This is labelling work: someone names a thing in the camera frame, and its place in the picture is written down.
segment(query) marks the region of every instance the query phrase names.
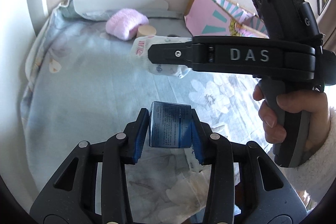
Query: finger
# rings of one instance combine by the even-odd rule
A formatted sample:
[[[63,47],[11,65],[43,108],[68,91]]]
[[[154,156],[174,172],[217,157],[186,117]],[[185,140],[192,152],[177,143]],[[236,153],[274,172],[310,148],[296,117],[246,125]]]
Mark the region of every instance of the finger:
[[[253,91],[253,99],[256,101],[260,101],[264,99],[264,95],[261,92],[261,89],[258,84],[255,86],[254,91]]]
[[[280,124],[271,128],[265,122],[263,123],[263,128],[265,130],[265,139],[269,143],[282,143],[286,138],[286,130]]]
[[[273,128],[276,126],[278,122],[278,118],[276,113],[267,105],[266,101],[260,106],[259,109],[259,117],[260,119],[265,122],[269,127]]]
[[[297,90],[277,96],[279,107],[290,113],[298,113],[302,110],[319,112],[328,110],[328,100],[325,93],[313,90]]]

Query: pink fluffy object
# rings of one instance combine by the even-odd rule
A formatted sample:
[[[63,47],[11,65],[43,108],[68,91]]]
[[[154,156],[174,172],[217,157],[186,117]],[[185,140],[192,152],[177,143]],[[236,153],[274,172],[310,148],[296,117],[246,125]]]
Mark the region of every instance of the pink fluffy object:
[[[106,32],[121,40],[130,40],[140,25],[148,24],[148,18],[133,9],[121,9],[106,22]]]

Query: orange petal print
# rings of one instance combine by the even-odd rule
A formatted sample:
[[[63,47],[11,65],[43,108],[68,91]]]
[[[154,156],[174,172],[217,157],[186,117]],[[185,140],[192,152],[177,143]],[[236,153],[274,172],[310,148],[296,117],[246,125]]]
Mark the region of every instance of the orange petal print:
[[[55,59],[51,58],[49,62],[49,71],[51,73],[56,73],[61,70],[62,66]]]

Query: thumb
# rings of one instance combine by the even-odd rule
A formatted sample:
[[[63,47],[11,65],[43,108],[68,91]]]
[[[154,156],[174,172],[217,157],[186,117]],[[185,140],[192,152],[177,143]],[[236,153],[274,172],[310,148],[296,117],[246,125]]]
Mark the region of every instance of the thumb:
[[[326,94],[314,90],[297,90],[278,95],[277,103],[281,109],[290,113],[302,110],[314,113],[328,108]]]

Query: blue box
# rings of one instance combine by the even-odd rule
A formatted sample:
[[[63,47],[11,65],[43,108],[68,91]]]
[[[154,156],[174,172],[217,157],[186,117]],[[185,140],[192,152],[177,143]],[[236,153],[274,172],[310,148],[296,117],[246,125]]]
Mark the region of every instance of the blue box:
[[[149,142],[151,147],[191,147],[191,106],[153,102],[150,110]]]

